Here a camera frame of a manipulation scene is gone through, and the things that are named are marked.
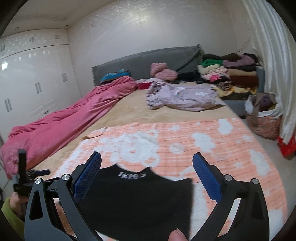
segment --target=white wall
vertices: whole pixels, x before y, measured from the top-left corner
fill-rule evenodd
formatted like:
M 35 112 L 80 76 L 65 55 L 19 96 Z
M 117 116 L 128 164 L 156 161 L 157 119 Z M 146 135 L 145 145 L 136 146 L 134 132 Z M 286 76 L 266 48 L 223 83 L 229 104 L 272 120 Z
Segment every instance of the white wall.
M 77 22 L 68 36 L 82 95 L 93 88 L 93 66 L 127 55 L 196 44 L 217 55 L 239 49 L 224 0 L 119 0 Z
M 246 48 L 239 52 L 239 54 L 256 53 L 256 51 L 253 50 L 254 33 L 251 20 L 243 2 L 241 0 L 225 0 L 225 3 L 233 24 L 239 49 L 243 47 L 251 37 Z

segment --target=red blanket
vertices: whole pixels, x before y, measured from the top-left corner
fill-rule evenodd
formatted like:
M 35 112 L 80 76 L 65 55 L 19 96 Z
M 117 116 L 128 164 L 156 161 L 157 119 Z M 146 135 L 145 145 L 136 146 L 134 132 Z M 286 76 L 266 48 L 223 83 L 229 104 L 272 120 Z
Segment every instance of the red blanket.
M 53 155 L 105 115 L 121 98 L 136 89 L 133 78 L 124 76 L 95 87 L 72 106 L 25 126 L 16 126 L 0 149 L 6 175 L 18 172 L 18 149 L 27 151 L 27 170 Z

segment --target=floor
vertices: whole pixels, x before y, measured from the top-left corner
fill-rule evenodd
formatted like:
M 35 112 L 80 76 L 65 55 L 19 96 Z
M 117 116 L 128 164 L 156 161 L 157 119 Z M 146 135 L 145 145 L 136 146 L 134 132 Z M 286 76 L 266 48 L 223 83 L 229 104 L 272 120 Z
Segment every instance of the floor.
M 256 134 L 254 134 L 254 136 L 278 169 L 285 191 L 289 194 L 287 197 L 287 206 L 288 213 L 291 213 L 296 204 L 296 156 L 293 155 L 288 158 L 284 158 L 279 151 L 277 141 L 267 140 Z

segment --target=pink pillow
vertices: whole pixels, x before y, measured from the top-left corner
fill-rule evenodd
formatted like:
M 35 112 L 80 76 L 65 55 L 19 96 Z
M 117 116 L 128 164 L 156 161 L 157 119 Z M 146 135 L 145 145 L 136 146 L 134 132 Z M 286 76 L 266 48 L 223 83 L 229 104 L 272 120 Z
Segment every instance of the pink pillow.
M 155 75 L 156 78 L 162 79 L 162 80 L 175 80 L 178 77 L 178 73 L 176 71 L 173 71 L 171 69 L 164 69 L 160 72 L 158 72 Z
M 168 66 L 166 63 L 152 63 L 150 68 L 150 75 L 155 76 L 159 71 L 162 71 L 163 69 L 166 69 Z

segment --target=human hand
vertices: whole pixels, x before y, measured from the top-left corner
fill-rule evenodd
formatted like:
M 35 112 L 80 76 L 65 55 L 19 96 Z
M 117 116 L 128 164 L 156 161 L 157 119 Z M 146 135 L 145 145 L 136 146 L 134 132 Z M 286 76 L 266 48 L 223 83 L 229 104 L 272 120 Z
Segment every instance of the human hand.
M 17 192 L 14 192 L 11 195 L 10 201 L 9 201 L 9 206 L 11 208 L 11 210 L 18 215 L 19 217 L 21 217 L 23 215 L 22 213 L 22 203 L 28 202 L 28 198 L 19 195 Z
M 180 229 L 176 229 L 170 233 L 168 241 L 188 241 Z

